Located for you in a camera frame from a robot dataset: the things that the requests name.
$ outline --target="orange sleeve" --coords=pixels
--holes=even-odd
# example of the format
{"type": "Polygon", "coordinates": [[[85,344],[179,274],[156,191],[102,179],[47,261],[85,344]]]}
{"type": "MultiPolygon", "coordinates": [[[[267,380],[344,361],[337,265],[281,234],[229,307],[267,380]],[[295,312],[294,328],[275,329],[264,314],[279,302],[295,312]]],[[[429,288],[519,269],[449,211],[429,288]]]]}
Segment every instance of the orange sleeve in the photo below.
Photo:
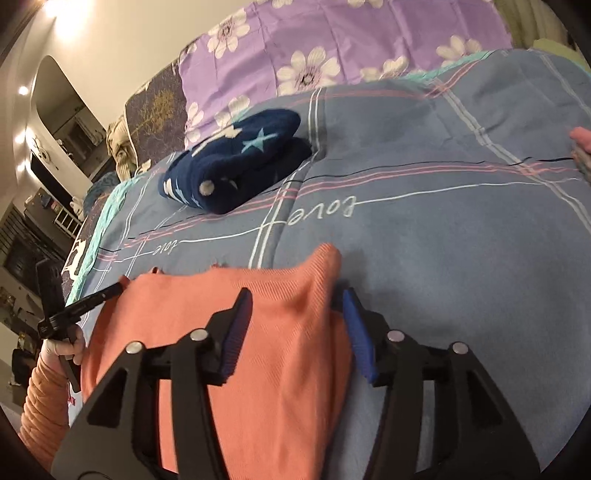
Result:
{"type": "Polygon", "coordinates": [[[39,358],[29,380],[19,437],[49,471],[68,424],[68,380],[39,358]]]}

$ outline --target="folded towel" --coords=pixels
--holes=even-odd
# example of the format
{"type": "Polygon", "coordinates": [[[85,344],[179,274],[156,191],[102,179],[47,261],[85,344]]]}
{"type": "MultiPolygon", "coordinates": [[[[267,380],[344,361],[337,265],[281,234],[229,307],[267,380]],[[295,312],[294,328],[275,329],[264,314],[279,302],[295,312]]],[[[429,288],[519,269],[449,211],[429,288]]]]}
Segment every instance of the folded towel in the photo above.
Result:
{"type": "Polygon", "coordinates": [[[228,213],[292,173],[311,155],[293,138],[300,116],[291,110],[256,113],[186,151],[162,175],[163,197],[218,215],[228,213]]]}
{"type": "Polygon", "coordinates": [[[137,168],[138,157],[135,155],[125,119],[121,115],[107,129],[107,151],[115,159],[117,176],[121,181],[129,180],[137,168]]]}

